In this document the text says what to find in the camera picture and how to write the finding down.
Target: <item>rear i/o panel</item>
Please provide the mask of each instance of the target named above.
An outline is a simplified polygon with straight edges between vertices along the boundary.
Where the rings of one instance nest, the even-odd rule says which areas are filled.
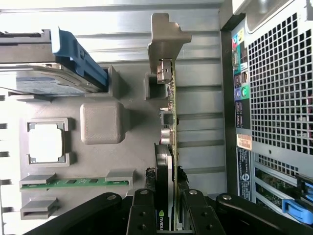
[[[307,4],[285,1],[253,31],[246,18],[231,43],[238,195],[312,226],[313,13]]]

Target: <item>label sticker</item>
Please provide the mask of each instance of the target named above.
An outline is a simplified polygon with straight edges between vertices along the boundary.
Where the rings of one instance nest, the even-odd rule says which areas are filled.
[[[250,153],[242,148],[237,148],[237,173],[238,195],[251,201]]]
[[[252,150],[252,138],[250,135],[237,134],[237,146],[246,150]]]

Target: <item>mesh panel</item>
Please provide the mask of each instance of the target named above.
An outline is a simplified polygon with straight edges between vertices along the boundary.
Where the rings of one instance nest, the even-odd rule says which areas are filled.
[[[265,157],[260,154],[255,154],[255,161],[266,165],[269,168],[280,171],[284,174],[295,176],[298,173],[298,168],[289,164],[282,163],[278,160],[274,160],[273,158]]]
[[[249,48],[253,141],[313,155],[311,30],[294,14]]]

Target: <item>blue plastic clip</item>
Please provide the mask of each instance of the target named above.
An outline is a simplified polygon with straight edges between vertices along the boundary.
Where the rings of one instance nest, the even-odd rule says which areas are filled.
[[[282,211],[302,223],[313,224],[313,213],[291,199],[282,200]]]
[[[54,55],[69,57],[71,61],[75,62],[75,70],[78,75],[84,77],[87,73],[102,85],[108,85],[107,73],[91,58],[72,33],[59,28],[52,29],[51,44]]]

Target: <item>metal bracket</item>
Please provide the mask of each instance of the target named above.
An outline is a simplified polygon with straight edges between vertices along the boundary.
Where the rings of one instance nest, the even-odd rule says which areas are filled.
[[[148,45],[151,73],[157,73],[160,60],[176,60],[182,46],[191,42],[191,34],[183,32],[178,23],[169,19],[167,13],[151,16],[152,41]]]

